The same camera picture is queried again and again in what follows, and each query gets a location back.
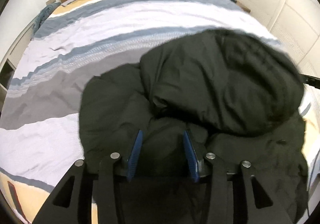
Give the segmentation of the black puffer jacket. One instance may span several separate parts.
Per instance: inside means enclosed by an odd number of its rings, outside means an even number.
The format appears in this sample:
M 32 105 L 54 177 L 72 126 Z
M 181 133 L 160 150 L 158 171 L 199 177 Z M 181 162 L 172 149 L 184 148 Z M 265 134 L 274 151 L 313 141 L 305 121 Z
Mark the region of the black puffer jacket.
M 86 84 L 79 136 L 91 173 L 142 132 L 140 178 L 190 176 L 183 134 L 228 165 L 263 174 L 291 221 L 307 207 L 302 78 L 289 57 L 257 38 L 206 30 L 153 48 Z

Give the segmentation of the white panelled wardrobe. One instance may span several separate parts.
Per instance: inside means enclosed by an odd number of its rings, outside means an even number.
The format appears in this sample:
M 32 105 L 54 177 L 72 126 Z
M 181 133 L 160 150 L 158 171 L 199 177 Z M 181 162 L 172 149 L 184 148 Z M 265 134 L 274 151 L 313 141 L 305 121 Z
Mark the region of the white panelled wardrobe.
M 283 42 L 302 74 L 319 77 L 317 0 L 239 0 L 250 14 Z

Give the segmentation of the wooden right bedside table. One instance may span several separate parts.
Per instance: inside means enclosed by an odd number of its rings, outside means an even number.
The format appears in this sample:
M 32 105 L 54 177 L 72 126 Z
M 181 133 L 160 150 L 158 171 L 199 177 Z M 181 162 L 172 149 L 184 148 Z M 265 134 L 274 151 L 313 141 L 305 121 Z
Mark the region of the wooden right bedside table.
M 241 2 L 237 1 L 236 4 L 246 13 L 250 13 L 251 9 L 246 7 L 244 4 L 242 4 Z

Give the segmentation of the white open shelf unit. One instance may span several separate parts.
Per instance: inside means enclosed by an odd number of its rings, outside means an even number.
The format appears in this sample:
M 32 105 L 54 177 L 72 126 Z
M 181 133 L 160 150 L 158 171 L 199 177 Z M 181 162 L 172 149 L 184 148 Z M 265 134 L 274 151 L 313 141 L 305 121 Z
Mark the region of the white open shelf unit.
M 17 36 L 1 61 L 1 110 L 16 67 L 33 37 L 33 26 L 34 20 Z

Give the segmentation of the teal crumpled cloth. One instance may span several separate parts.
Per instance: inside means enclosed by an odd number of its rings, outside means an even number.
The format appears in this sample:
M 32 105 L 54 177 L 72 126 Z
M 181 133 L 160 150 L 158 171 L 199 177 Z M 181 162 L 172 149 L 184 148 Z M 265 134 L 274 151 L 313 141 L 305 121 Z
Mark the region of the teal crumpled cloth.
M 33 23 L 33 34 L 35 34 L 49 16 L 61 5 L 61 2 L 54 2 L 47 5 L 40 11 Z

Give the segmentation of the left wall switch plate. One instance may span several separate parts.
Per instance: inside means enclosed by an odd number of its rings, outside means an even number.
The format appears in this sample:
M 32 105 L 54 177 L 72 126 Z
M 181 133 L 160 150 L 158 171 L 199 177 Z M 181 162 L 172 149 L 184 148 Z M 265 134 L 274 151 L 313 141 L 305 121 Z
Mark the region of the left wall switch plate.
M 48 0 L 47 2 L 46 2 L 46 5 L 50 5 L 50 4 L 53 4 L 53 3 L 55 3 L 56 2 L 56 0 Z

